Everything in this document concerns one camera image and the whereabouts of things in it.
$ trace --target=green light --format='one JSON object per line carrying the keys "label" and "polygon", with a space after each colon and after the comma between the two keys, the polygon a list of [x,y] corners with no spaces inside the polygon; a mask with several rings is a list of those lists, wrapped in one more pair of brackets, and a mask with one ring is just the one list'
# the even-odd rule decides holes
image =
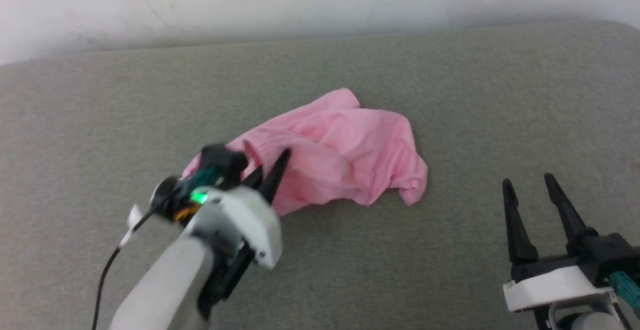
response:
{"label": "green light", "polygon": [[201,192],[192,192],[190,196],[191,201],[193,201],[194,203],[198,203],[200,205],[206,203],[207,198],[208,198],[207,194],[201,193]]}

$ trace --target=gray fabric surface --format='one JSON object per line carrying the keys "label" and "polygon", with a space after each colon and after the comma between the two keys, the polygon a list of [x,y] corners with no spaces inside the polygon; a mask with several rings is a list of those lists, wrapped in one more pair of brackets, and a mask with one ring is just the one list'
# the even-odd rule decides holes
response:
{"label": "gray fabric surface", "polygon": [[[429,164],[389,191],[282,218],[216,329],[532,329],[507,312],[501,182],[542,255],[565,239],[543,173],[584,220],[640,244],[640,33],[558,22],[456,33],[81,54],[0,67],[0,328],[87,330],[132,203],[206,143],[347,87],[404,114]],[[153,220],[115,261],[100,329],[179,230]]]}

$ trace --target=white wall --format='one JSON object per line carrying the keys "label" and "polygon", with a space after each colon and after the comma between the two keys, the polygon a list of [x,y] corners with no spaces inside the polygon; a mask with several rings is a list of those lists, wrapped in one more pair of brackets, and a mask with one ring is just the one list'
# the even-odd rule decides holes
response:
{"label": "white wall", "polygon": [[640,0],[0,0],[0,64],[75,52],[558,18],[640,27]]}

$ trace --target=pink towel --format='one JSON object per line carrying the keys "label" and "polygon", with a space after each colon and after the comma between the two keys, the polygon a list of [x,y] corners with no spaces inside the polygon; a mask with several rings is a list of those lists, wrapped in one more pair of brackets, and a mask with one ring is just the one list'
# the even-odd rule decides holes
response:
{"label": "pink towel", "polygon": [[[336,199],[371,205],[386,189],[400,189],[402,200],[415,204],[427,187],[427,164],[416,153],[409,121],[360,106],[348,89],[334,90],[245,132],[227,147],[249,158],[245,176],[260,165],[267,174],[281,152],[291,149],[273,201],[279,216]],[[194,157],[183,177],[199,161]]]}

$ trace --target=robotic arm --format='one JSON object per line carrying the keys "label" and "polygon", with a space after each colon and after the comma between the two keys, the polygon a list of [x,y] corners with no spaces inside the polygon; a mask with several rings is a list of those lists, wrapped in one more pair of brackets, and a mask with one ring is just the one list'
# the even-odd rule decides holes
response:
{"label": "robotic arm", "polygon": [[[264,181],[262,167],[241,180],[245,155],[210,145],[193,175],[161,182],[151,208],[184,231],[122,302],[110,330],[206,330],[212,307],[251,263],[273,268],[282,240],[271,204],[289,158],[282,152]],[[134,207],[129,227],[141,218]]]}
{"label": "robotic arm", "polygon": [[[566,255],[539,257],[521,216],[509,179],[502,183],[511,281],[503,285],[510,312],[531,311],[539,330],[632,330],[617,295],[640,317],[640,254],[617,233],[600,235],[588,227],[551,173],[544,175],[567,238]],[[557,318],[560,309],[581,306]]]}

